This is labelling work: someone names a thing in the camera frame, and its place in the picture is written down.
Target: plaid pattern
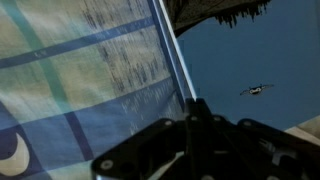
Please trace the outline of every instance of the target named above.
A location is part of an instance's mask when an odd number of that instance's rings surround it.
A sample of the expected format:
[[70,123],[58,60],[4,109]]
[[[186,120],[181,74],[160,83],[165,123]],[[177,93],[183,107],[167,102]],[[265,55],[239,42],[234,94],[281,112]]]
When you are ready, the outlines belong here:
[[146,0],[2,0],[0,32],[0,179],[90,179],[93,158],[181,114]]

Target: black metal bracket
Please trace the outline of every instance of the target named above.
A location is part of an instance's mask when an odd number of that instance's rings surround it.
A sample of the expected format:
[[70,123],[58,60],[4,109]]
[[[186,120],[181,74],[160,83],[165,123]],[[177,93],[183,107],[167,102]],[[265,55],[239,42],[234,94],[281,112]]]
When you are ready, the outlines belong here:
[[233,125],[203,99],[186,100],[183,121],[160,119],[95,159],[93,179],[318,180],[320,148],[251,119]]

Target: fabric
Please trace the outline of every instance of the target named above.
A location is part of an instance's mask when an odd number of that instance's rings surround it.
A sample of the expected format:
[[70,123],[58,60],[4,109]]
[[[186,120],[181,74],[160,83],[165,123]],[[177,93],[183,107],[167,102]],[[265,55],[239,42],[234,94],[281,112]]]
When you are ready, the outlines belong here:
[[0,179],[90,179],[95,157],[181,115],[146,0],[1,0],[0,32]]

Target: green stripe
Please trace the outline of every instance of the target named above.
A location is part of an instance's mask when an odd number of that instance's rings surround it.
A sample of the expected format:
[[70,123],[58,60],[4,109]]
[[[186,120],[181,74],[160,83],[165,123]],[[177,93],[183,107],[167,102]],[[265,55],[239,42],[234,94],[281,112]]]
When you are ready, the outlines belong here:
[[[25,40],[32,50],[42,49],[44,45],[42,44],[40,38],[37,36],[36,32],[33,30],[32,26],[22,14],[15,0],[1,0],[2,6],[4,7],[6,13],[11,17],[12,21],[18,26],[20,32],[23,34]],[[71,107],[67,103],[67,96],[63,90],[60,79],[54,69],[54,66],[50,62],[50,59],[46,59],[39,62],[45,78],[49,84],[51,94],[63,113],[70,112]]]

